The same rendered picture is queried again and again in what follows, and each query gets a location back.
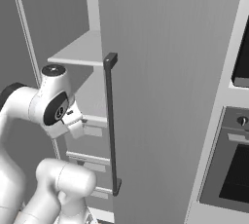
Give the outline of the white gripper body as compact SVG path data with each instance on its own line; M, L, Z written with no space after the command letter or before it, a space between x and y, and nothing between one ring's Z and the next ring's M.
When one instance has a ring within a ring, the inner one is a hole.
M69 125L68 129L72 137L75 139L80 138L81 136L85 134L84 123L81 120Z

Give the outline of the pale freezer rack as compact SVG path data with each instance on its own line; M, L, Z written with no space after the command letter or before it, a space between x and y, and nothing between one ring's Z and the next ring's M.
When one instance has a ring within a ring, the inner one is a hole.
M104 166L110 166L111 160L103 157L96 157L92 155L82 154L82 153L75 153L66 151L66 156L72 159L81 160L89 163L96 163Z
M89 126L95 126L100 128L106 128L108 126L107 119L105 117L84 115L82 120L86 125Z
M96 187L92 194L98 198L107 200L109 196L113 195L113 191L108 188Z

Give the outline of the grey freezer shelf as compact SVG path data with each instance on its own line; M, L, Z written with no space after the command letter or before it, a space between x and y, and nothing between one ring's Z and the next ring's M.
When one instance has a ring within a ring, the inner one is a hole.
M90 30L48 58L48 62L103 66L101 34Z

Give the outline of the open grey freezer door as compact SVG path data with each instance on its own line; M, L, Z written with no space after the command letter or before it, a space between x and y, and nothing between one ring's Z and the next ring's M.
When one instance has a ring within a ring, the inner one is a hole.
M0 0L0 92L13 82L37 88L41 77L23 33L17 0ZM18 155L60 157L55 140L38 125L20 119L13 121L7 145L15 159Z

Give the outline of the grey freezer compartment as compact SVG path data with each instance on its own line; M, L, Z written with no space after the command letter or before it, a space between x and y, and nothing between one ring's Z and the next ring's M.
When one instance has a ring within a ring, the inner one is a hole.
M23 32L27 37L38 70L48 58L90 30L101 34L98 0L18 0ZM84 115L107 119L104 66L64 64L69 73L72 91ZM66 151L103 157L111 160L109 129L84 123L85 135L75 139L67 133L56 139L59 158L89 168L97 175L97 186L113 189L111 166L89 163L66 156ZM101 224L115 224L114 196L107 200L91 194L87 197L90 211Z

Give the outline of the grey fridge door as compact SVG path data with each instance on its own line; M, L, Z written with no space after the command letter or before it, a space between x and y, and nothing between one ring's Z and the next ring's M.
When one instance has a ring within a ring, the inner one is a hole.
M184 224L239 0L99 0L112 70L115 224Z

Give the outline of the pale grey appliance cabinet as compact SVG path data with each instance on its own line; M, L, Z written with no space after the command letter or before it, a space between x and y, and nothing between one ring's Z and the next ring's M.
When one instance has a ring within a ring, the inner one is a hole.
M205 136L184 224L249 224L249 213L199 202L227 106L249 108L249 89L235 87L231 75L249 16L249 0L239 0L219 87Z

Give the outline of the steel oven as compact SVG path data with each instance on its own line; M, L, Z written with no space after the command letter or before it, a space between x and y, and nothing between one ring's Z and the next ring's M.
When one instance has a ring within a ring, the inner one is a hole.
M248 118L244 127L237 122L241 116ZM225 108L199 201L249 213L249 144L229 141L228 133L249 139L249 109Z

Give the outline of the dark oven knob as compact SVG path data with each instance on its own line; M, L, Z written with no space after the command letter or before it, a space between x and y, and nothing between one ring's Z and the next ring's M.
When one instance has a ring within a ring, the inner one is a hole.
M237 118L237 122L244 127L248 123L248 118L245 116L241 116Z

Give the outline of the black microwave oven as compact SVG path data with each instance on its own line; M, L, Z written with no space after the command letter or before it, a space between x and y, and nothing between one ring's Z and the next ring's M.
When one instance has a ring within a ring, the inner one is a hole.
M249 88L249 17L246 21L231 80L235 87Z

